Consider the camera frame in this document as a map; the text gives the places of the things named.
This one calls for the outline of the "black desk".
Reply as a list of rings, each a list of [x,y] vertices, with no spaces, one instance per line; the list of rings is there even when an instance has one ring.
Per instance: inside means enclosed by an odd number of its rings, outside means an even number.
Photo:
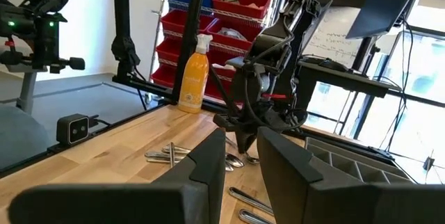
[[[340,72],[306,61],[299,61],[298,66],[300,67],[298,93],[307,95],[309,98],[312,97],[318,82],[374,97],[385,97],[390,90],[401,91],[401,88],[390,83],[383,83],[355,73]]]

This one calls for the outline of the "orange spray bottle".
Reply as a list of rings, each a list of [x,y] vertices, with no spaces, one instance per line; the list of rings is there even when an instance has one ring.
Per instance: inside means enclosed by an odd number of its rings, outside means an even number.
[[[178,107],[187,113],[199,113],[202,108],[204,91],[209,75],[207,53],[212,35],[199,34],[195,52],[189,58],[181,83]]]

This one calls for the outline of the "white whiteboard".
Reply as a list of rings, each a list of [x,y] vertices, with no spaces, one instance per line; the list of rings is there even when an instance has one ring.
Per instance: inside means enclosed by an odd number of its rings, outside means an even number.
[[[359,11],[351,7],[329,8],[303,54],[331,58],[352,67],[362,40],[347,40],[346,36]]]

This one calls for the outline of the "grey cutlery tray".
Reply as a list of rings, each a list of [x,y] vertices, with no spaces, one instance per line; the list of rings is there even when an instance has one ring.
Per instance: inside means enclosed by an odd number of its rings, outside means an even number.
[[[328,165],[364,183],[413,183],[400,168],[336,145],[307,137],[305,148]]]

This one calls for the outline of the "black monitor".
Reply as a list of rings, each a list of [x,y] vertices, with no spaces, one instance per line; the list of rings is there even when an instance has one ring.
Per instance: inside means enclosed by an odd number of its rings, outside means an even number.
[[[347,39],[385,35],[402,23],[419,0],[365,0]]]

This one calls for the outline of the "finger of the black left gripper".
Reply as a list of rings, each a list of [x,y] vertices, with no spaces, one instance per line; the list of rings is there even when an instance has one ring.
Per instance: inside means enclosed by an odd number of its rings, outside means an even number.
[[[236,131],[236,144],[239,154],[244,154],[247,150],[248,135],[243,131]]]
[[[250,149],[250,147],[256,141],[256,139],[257,139],[257,130],[254,129],[253,131],[249,131],[247,137],[247,150]]]

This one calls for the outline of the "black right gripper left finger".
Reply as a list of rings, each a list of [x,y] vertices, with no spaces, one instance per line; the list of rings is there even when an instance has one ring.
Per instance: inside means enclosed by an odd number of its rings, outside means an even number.
[[[211,132],[149,183],[46,184],[16,195],[10,224],[219,224],[225,133]]]

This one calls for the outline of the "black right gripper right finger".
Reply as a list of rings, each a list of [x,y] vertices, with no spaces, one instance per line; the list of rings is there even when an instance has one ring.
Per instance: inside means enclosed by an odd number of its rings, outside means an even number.
[[[277,224],[445,224],[445,185],[364,183],[267,127],[257,149]]]

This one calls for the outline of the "steel fork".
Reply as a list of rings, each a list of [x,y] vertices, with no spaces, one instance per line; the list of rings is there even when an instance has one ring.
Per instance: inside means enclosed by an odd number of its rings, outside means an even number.
[[[273,210],[270,206],[268,206],[267,204],[263,203],[262,201],[254,198],[253,196],[247,194],[246,192],[244,192],[236,187],[233,187],[233,186],[229,187],[229,194],[231,196],[233,196],[234,198],[236,198],[248,205],[256,207],[257,209],[260,209],[271,216],[274,215]]]
[[[238,213],[238,217],[247,224],[274,224],[247,209],[241,209]]]

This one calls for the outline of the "grey metal stand pole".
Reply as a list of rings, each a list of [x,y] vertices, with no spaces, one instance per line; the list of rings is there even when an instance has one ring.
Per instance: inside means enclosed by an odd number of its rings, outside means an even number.
[[[24,74],[20,96],[16,101],[16,107],[29,114],[32,114],[33,110],[33,94],[36,78],[37,74],[35,72],[27,72]]]

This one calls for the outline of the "red storage bin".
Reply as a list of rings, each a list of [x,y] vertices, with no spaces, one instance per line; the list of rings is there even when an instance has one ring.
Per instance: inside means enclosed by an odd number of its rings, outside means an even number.
[[[213,42],[247,51],[261,29],[247,24],[215,19],[206,32],[213,36]]]
[[[232,83],[232,78],[234,77],[234,75],[236,73],[235,68],[230,65],[222,66],[222,65],[219,65],[216,63],[214,63],[212,65],[212,68],[216,71],[216,74],[218,75],[218,78],[220,79],[225,92],[227,94],[229,94],[230,85]],[[208,75],[207,84],[206,84],[204,94],[206,96],[209,96],[209,97],[212,97],[215,99],[220,99],[220,100],[223,99],[222,95],[220,93],[220,90],[218,89],[218,86],[214,81],[211,70],[209,70],[209,75]]]
[[[243,54],[240,54],[240,53],[230,54],[227,52],[211,50],[207,54],[207,56],[208,56],[210,64],[216,63],[218,65],[224,66],[226,61],[228,61],[232,58],[243,57]]]
[[[161,63],[176,66],[181,53],[181,44],[181,40],[165,38],[163,42],[156,47],[159,61]]]
[[[176,66],[159,65],[159,68],[151,74],[151,79],[158,85],[173,88],[176,72]]]
[[[271,0],[212,0],[212,2],[216,10],[263,19]]]
[[[187,12],[171,10],[161,18],[163,34],[167,38],[182,38],[187,20]]]

